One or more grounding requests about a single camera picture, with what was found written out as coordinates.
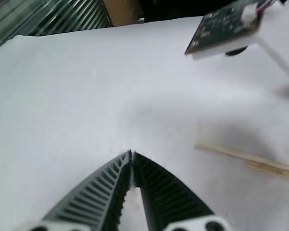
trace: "metal panel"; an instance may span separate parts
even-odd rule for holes
[[[110,27],[102,0],[4,0],[0,45],[15,35],[42,36]]]

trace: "black circuit board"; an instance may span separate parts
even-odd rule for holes
[[[214,45],[255,33],[260,27],[262,14],[258,14],[258,17],[247,28],[243,26],[241,15],[247,5],[254,3],[261,5],[264,2],[265,0],[239,0],[205,15],[185,54],[202,51]]]

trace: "white table surface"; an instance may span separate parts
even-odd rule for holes
[[[17,36],[0,48],[0,231],[41,219],[128,149],[237,231],[289,231],[289,180],[193,149],[202,139],[289,164],[289,77],[257,45],[184,56],[200,19]],[[125,207],[121,230],[145,230],[141,207]]]

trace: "wooden skewer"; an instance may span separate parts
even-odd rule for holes
[[[211,146],[204,142],[199,142],[195,145],[195,149],[212,150],[218,153],[223,153],[231,156],[235,156],[244,160],[247,160],[247,167],[257,171],[270,173],[274,175],[283,176],[289,178],[289,165],[285,165],[279,162],[268,160],[256,155],[243,154],[233,150],[229,150],[223,147]]]
[[[281,176],[281,177],[285,177],[289,179],[289,172],[282,170],[280,168],[277,168],[277,167],[271,167],[271,166],[259,164],[253,161],[247,161],[246,166],[256,171],[270,173],[273,175],[277,175],[277,176]]]

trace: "dark background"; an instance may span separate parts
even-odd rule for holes
[[[140,0],[146,22],[202,16],[231,2],[233,0]]]

